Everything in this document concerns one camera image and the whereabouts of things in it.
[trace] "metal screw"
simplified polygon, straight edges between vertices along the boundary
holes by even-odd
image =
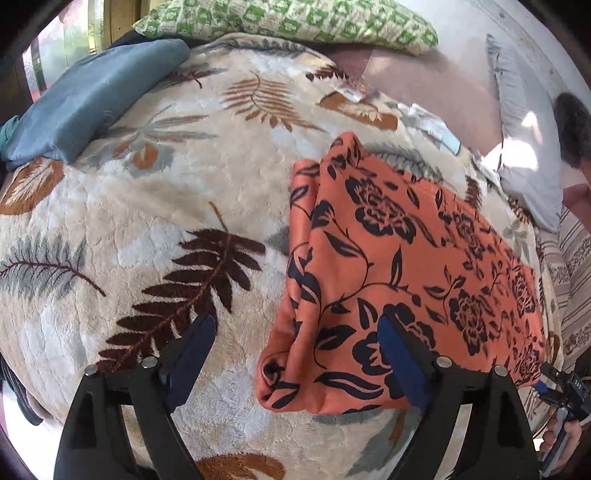
[[[497,365],[495,367],[495,373],[497,375],[499,375],[499,377],[506,377],[509,374],[507,369],[505,367],[503,367],[502,365]]]
[[[87,377],[92,377],[93,375],[96,375],[98,372],[99,372],[99,367],[97,367],[96,365],[88,365],[84,369],[84,374]]]
[[[142,367],[144,368],[154,368],[158,365],[158,359],[154,356],[147,356],[142,360]]]
[[[437,357],[437,364],[441,368],[450,368],[452,365],[452,361],[449,359],[449,357],[440,356],[440,357]]]

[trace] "white pillow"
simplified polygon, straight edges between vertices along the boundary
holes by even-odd
[[[531,212],[538,226],[557,232],[563,192],[552,100],[511,46],[492,35],[486,42],[501,104],[502,187]]]

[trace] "green and white pillow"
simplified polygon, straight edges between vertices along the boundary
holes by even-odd
[[[367,43],[419,55],[435,29],[393,0],[170,0],[134,25],[146,37],[215,40],[229,32],[323,43]]]

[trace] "beige leaf-patterned blanket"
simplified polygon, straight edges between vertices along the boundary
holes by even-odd
[[[479,208],[538,275],[540,265],[532,226],[467,149],[454,156],[406,126],[384,95],[347,100],[344,77],[298,44],[227,35],[193,50],[74,165],[38,158],[16,172],[0,201],[0,351],[51,414],[65,420],[86,365],[132,367],[210,312],[217,338],[173,415],[206,478],[388,475],[418,423],[412,411],[276,414],[253,394],[284,289],[294,162],[353,131]]]

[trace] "folded orange cloth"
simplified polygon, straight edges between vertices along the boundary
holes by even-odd
[[[501,364],[517,386],[536,382],[533,272],[473,207],[393,170],[350,132],[293,172],[285,294],[256,378],[265,408],[408,406],[379,347],[384,312],[461,367]]]

